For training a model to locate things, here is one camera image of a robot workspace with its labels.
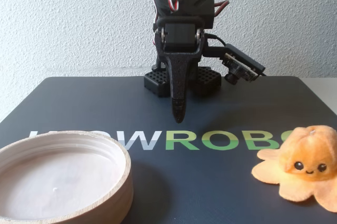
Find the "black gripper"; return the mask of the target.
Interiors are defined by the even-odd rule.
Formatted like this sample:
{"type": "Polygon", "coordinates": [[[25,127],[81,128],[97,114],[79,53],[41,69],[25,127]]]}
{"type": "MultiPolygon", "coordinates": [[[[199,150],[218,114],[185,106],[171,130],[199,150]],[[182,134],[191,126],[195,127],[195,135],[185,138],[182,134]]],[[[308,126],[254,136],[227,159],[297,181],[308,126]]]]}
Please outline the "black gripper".
{"type": "Polygon", "coordinates": [[[181,123],[192,67],[201,60],[204,29],[212,29],[214,0],[153,0],[157,59],[168,73],[172,114],[181,123]]]}

